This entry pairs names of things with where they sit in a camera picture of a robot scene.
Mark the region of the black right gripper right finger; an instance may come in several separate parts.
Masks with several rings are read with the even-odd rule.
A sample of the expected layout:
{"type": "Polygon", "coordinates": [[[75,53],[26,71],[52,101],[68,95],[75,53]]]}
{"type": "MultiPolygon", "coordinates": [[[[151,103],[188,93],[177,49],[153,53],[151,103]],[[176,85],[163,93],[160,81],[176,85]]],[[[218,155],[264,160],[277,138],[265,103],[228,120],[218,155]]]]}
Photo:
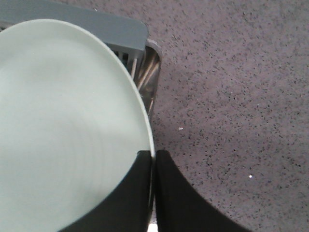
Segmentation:
{"type": "Polygon", "coordinates": [[[165,150],[156,153],[155,208],[160,232],[248,231],[201,197],[165,150]]]}

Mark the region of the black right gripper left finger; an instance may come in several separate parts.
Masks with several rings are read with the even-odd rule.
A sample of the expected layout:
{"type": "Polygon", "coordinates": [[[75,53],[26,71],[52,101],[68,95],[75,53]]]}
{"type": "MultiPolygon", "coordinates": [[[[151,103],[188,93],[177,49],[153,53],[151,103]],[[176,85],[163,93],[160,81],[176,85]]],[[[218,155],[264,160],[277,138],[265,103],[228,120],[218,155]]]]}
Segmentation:
{"type": "Polygon", "coordinates": [[[121,183],[63,232],[146,232],[152,212],[152,156],[139,151],[121,183]]]}

